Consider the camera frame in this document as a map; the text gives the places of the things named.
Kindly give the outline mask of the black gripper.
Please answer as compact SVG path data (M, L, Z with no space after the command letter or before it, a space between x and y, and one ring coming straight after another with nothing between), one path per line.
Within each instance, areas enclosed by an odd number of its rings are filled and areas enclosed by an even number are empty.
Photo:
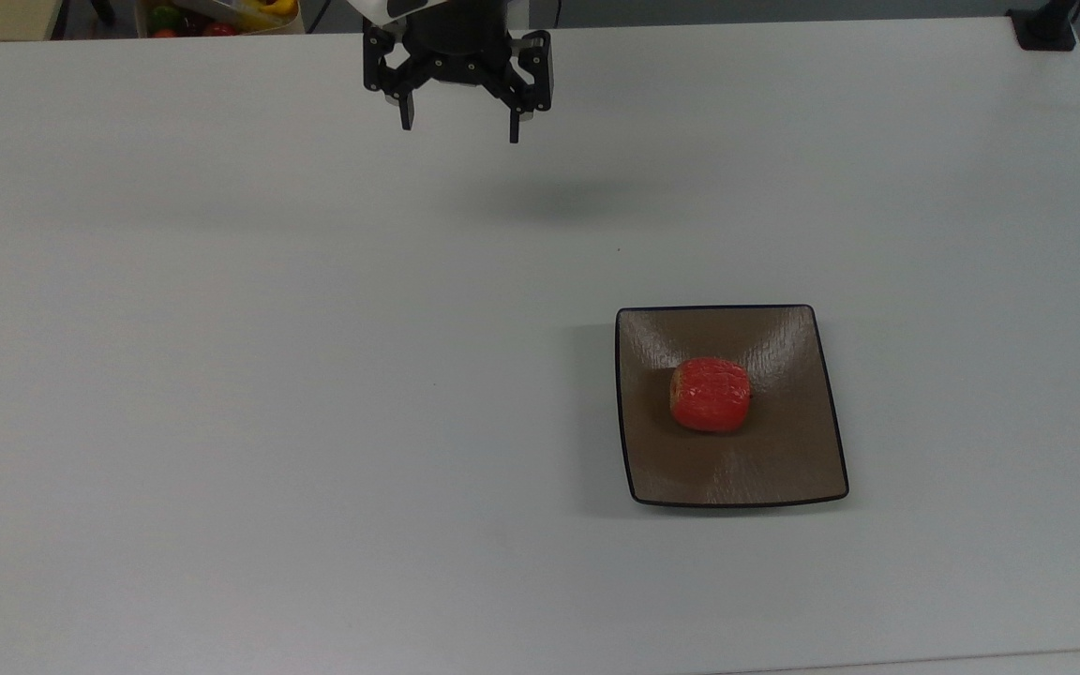
M363 82L381 91L399 111L402 129L414 129L414 91L428 81L492 82L492 95L510 112L509 141L519 141L524 121L551 110L554 67L552 35L545 30L507 33L505 1L445 1L404 17L402 44L408 56L399 66L387 57L399 35L363 24Z

